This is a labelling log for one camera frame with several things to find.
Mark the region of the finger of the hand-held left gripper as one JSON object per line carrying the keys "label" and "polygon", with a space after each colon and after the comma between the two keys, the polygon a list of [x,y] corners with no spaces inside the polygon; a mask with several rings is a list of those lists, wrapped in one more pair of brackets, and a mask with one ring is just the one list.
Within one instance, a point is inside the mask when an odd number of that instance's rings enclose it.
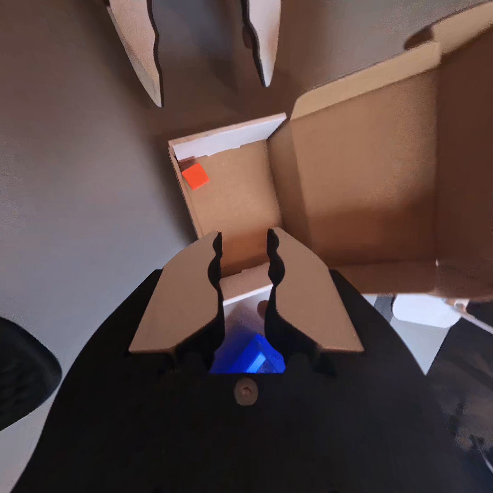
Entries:
{"label": "finger of the hand-held left gripper", "polygon": [[274,74],[279,33],[281,1],[242,1],[243,40],[251,49],[263,87],[269,87]]}
{"label": "finger of the hand-held left gripper", "polygon": [[140,83],[155,105],[162,107],[162,74],[152,2],[108,1],[107,10]]}

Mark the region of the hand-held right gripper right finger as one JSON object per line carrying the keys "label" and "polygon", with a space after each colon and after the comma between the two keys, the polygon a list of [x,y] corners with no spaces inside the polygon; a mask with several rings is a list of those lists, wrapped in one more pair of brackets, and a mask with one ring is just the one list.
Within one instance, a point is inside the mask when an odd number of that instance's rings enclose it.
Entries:
{"label": "hand-held right gripper right finger", "polygon": [[325,263],[280,227],[268,230],[267,254],[268,342],[282,356],[364,352]]}

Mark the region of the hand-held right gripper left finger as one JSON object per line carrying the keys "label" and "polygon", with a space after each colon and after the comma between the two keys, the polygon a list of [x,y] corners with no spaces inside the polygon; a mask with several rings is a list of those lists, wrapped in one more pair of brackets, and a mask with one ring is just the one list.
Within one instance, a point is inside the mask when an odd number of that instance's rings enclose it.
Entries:
{"label": "hand-held right gripper left finger", "polygon": [[212,231],[163,267],[130,343],[130,353],[169,353],[214,320],[221,302],[217,281],[213,284],[208,270],[221,256],[221,234]]}

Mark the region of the blue cube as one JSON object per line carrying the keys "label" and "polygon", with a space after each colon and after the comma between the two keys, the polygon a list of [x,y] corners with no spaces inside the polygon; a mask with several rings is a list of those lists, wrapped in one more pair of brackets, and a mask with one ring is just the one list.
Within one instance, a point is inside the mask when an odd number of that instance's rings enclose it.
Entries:
{"label": "blue cube", "polygon": [[286,370],[282,355],[265,336],[241,325],[225,334],[214,353],[212,374],[281,374]]}

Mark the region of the orange cube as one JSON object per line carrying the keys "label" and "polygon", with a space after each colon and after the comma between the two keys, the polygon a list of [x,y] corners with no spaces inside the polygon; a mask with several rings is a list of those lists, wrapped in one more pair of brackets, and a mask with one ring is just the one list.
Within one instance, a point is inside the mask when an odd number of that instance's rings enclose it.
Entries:
{"label": "orange cube", "polygon": [[188,166],[181,173],[192,191],[196,191],[210,182],[209,176],[199,162]]}

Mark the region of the brown cardboard box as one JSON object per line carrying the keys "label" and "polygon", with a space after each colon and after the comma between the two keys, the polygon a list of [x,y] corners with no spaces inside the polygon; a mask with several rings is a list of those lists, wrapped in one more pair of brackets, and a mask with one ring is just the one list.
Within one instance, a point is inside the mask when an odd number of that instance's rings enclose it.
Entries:
{"label": "brown cardboard box", "polygon": [[[492,299],[492,1],[285,113],[169,141],[223,276],[268,263],[280,226],[364,294]],[[181,171],[210,182],[192,191]]]}

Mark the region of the white object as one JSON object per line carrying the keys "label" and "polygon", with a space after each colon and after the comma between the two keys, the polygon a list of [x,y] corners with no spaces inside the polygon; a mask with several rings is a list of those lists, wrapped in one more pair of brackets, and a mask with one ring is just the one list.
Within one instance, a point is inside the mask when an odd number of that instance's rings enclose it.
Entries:
{"label": "white object", "polygon": [[399,321],[443,329],[452,327],[461,318],[445,298],[426,294],[398,294],[391,310]]}

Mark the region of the dark round object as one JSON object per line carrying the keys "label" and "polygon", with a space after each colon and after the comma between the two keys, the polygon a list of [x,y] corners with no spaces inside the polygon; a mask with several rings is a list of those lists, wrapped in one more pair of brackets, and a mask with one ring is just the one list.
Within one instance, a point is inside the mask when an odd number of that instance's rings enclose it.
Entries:
{"label": "dark round object", "polygon": [[58,359],[45,345],[1,317],[1,430],[42,405],[62,375]]}

